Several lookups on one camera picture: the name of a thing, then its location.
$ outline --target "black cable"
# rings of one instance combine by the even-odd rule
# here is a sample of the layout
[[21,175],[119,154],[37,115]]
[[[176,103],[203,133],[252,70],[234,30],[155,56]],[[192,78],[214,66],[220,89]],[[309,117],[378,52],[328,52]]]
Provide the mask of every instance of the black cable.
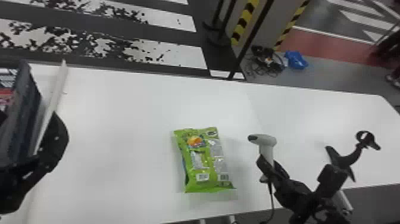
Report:
[[274,215],[275,215],[275,205],[274,205],[274,197],[272,196],[272,183],[271,182],[268,183],[268,191],[270,193],[271,210],[272,211],[271,211],[270,217],[266,221],[261,222],[262,224],[267,224],[267,223],[271,222],[271,220],[274,218]]

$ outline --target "barcode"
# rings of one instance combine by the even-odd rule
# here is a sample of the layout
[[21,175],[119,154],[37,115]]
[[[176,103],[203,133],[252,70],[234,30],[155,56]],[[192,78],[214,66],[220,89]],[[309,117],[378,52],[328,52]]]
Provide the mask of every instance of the barcode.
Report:
[[196,174],[197,181],[208,181],[210,179],[209,173],[198,173]]
[[229,181],[229,175],[228,174],[218,175],[218,181]]

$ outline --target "floor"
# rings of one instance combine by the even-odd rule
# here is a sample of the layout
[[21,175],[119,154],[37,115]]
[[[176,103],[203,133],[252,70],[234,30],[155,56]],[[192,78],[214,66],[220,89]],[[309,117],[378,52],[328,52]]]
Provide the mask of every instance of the floor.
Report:
[[229,60],[235,55],[230,48],[207,44],[201,23],[209,17],[202,12],[211,12],[210,2],[0,1],[0,54],[36,61],[65,58],[80,66],[220,76],[230,70]]
[[[226,77],[235,55],[230,48],[211,47],[201,24],[215,4],[199,0],[135,0],[135,5],[129,0],[0,0],[0,55],[53,63],[65,58],[77,66],[105,69]],[[301,52],[310,66],[303,71],[286,69],[277,77],[247,75],[247,81],[377,94],[400,105],[400,91],[384,79],[390,69],[369,56],[373,42],[400,19],[396,13],[400,7],[391,5],[391,0],[312,0],[279,49]],[[244,79],[241,75],[235,78]],[[353,223],[400,220],[396,209],[400,207],[399,188],[346,190],[357,208]],[[287,223],[290,214],[277,210],[271,223]],[[269,212],[260,211],[239,214],[237,219],[250,224],[268,216]],[[222,223],[219,217],[207,221]]]

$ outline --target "yellow and black striped pole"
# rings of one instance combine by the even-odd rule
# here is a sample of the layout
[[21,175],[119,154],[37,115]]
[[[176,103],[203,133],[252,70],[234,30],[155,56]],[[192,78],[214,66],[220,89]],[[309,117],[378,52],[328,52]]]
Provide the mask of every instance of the yellow and black striped pole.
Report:
[[292,27],[295,25],[297,20],[299,19],[300,15],[304,12],[305,8],[307,7],[308,3],[310,3],[310,0],[305,0],[303,4],[296,10],[295,15],[293,16],[292,20],[286,25],[285,30],[283,31],[282,35],[280,35],[278,41],[275,43],[274,46],[274,51],[277,51],[279,47],[281,46],[282,42],[286,38],[286,35],[288,35],[289,31],[292,29]]
[[251,18],[253,17],[254,10],[260,3],[260,0],[249,0],[245,5],[245,9],[242,12],[242,15],[233,31],[231,42],[233,45],[238,45],[240,41],[240,37],[245,33],[246,26],[249,24]]

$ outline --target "chip bag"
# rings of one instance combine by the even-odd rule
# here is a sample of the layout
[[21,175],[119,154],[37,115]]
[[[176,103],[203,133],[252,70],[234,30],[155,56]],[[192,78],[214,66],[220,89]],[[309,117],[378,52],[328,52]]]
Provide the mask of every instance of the chip bag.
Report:
[[185,192],[234,189],[216,127],[174,131],[186,171]]

